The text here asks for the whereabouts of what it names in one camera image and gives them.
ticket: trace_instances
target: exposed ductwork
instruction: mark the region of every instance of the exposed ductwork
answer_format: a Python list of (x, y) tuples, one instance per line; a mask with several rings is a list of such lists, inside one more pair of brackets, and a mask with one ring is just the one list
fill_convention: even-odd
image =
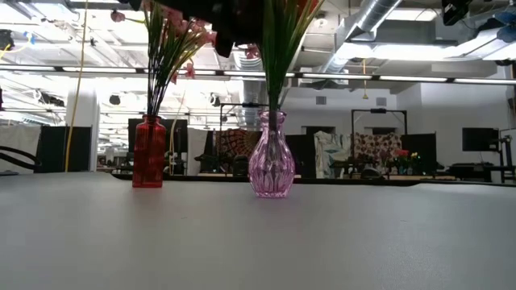
[(328, 62), (321, 67), (324, 73), (339, 73), (347, 60), (339, 58), (342, 43), (351, 38), (359, 37), (361, 40), (374, 41), (377, 35), (377, 28), (389, 16), (402, 0), (363, 0), (360, 10), (341, 22), (335, 33), (335, 53)]
[[(233, 53), (235, 65), (238, 70), (261, 71), (261, 58), (248, 60), (242, 52)], [(243, 81), (243, 91), (240, 94), (241, 103), (267, 104), (267, 87), (265, 81)], [(256, 109), (242, 109), (242, 117), (239, 124), (243, 124), (248, 130), (259, 129), (260, 120), (256, 117)]]

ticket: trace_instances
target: glass vase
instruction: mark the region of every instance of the glass vase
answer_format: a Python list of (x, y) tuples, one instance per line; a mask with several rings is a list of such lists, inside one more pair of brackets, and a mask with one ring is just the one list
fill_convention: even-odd
[(163, 186), (163, 163), (166, 129), (158, 116), (144, 115), (136, 126), (135, 163), (132, 174), (134, 188)]
[(285, 116), (280, 111), (260, 113), (262, 135), (249, 160), (249, 180), (258, 197), (287, 197), (292, 186), (295, 163), (283, 133)]

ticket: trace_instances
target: red vase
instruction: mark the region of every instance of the red vase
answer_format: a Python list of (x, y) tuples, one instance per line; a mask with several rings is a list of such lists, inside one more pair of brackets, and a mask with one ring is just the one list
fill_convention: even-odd
[(166, 129), (160, 117), (144, 115), (136, 126), (134, 188), (160, 188), (163, 185), (163, 163)]

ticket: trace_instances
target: patterned fabric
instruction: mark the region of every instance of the patterned fabric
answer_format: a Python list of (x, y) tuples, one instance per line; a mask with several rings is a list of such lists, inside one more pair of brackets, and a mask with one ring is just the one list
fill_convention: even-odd
[(315, 171), (317, 178), (334, 178), (335, 169), (330, 166), (335, 161), (346, 161), (351, 154), (349, 135), (328, 134), (322, 131), (314, 134)]
[(372, 157), (378, 163), (381, 162), (380, 153), (390, 152), (396, 156), (396, 150), (402, 148), (402, 140), (399, 135), (390, 133), (388, 135), (367, 135), (355, 133), (355, 157), (361, 154)]
[[(261, 132), (247, 130), (225, 130), (216, 133), (217, 151), (220, 155), (233, 159), (237, 155), (251, 157), (255, 145), (260, 140)], [(218, 149), (218, 138), (220, 138), (220, 149)]]

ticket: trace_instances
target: white table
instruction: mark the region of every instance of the white table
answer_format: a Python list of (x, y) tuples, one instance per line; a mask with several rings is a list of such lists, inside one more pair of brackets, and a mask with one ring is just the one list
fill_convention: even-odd
[(516, 288), (516, 190), (0, 177), (0, 289)]

